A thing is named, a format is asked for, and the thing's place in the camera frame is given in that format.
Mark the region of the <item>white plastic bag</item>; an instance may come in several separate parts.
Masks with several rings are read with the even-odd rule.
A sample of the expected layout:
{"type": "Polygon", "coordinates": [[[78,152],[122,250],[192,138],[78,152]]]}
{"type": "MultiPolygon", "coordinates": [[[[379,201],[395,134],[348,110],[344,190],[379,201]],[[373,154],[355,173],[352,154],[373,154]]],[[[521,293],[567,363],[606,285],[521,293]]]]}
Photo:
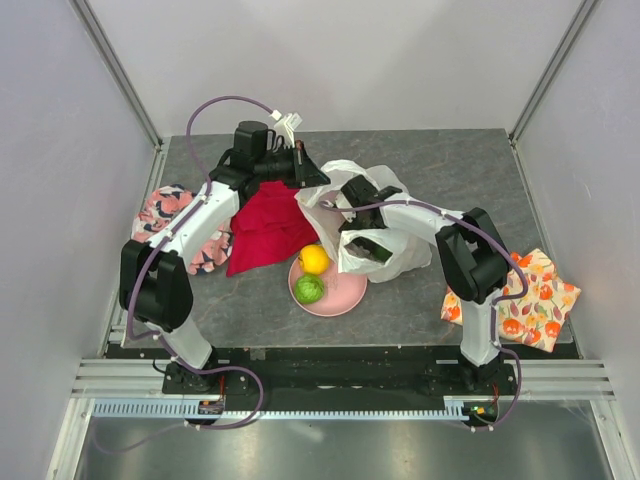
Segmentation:
{"type": "Polygon", "coordinates": [[[431,264],[431,247],[427,241],[397,229],[340,232],[345,217],[340,212],[329,211],[321,206],[322,202],[328,201],[341,208],[346,207],[347,203],[340,198],[340,188],[358,175],[364,176],[379,189],[393,186],[406,193],[407,187],[388,166],[363,168],[351,160],[334,160],[323,165],[321,170],[331,179],[331,184],[302,189],[295,198],[339,272],[365,275],[373,283],[382,283],[431,264]],[[352,241],[356,237],[373,240],[390,250],[393,256],[386,263],[377,263],[354,255],[352,241]]]}

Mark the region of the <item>yellow fake lemon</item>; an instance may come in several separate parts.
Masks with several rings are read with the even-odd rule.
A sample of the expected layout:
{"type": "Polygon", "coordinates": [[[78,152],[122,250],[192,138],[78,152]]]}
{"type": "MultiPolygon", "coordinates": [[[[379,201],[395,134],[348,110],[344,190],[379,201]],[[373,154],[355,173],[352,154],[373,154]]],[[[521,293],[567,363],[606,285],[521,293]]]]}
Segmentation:
{"type": "Polygon", "coordinates": [[[331,260],[321,245],[311,244],[300,250],[298,262],[304,273],[322,275],[329,268],[331,260]]]}

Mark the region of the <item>light green fake fruit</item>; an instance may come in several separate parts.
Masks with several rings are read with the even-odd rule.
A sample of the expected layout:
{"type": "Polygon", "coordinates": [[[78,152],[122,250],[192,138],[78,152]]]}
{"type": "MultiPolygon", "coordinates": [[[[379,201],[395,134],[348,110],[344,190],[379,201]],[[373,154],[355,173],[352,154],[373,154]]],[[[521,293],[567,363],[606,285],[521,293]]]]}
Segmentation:
{"type": "Polygon", "coordinates": [[[294,284],[294,298],[302,305],[320,301],[325,295],[324,281],[317,275],[303,274],[294,284]]]}

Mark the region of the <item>dark green fake avocado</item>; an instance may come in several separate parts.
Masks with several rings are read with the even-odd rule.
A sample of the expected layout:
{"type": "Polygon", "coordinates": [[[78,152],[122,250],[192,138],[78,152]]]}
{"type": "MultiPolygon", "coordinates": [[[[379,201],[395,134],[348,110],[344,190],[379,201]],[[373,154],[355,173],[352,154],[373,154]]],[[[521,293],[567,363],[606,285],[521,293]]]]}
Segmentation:
{"type": "Polygon", "coordinates": [[[393,256],[393,253],[381,245],[376,245],[372,250],[372,256],[376,261],[386,263],[393,256]]]}

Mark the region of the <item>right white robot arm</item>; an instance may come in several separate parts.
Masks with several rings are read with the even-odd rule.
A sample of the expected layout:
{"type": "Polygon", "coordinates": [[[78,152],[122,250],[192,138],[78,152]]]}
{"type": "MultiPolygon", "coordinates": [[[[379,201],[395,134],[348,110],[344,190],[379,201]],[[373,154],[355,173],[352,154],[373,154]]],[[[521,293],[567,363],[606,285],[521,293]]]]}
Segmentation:
{"type": "Polygon", "coordinates": [[[447,286],[460,300],[463,364],[458,381],[467,392],[483,392],[494,381],[499,358],[494,306],[507,283],[508,253],[487,212],[446,211],[419,202],[400,188],[378,189],[359,175],[341,187],[334,200],[345,217],[340,231],[352,234],[347,251],[376,263],[388,261],[392,248],[365,232],[399,232],[437,249],[447,286]]]}

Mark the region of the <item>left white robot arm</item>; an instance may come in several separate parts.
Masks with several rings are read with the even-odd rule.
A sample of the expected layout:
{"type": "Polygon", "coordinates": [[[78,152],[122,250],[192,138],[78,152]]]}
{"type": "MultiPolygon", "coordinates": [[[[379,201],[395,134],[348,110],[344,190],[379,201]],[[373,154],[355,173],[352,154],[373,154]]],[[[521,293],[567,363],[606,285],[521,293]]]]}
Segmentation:
{"type": "Polygon", "coordinates": [[[309,158],[294,131],[301,118],[289,113],[273,127],[242,121],[233,145],[191,203],[146,241],[129,240],[121,250],[119,303],[127,320],[148,325],[185,368],[185,382],[208,393],[219,382],[213,346],[191,317],[193,293],[187,267],[223,221],[235,216],[261,184],[281,181],[293,189],[330,180],[309,158]]]}

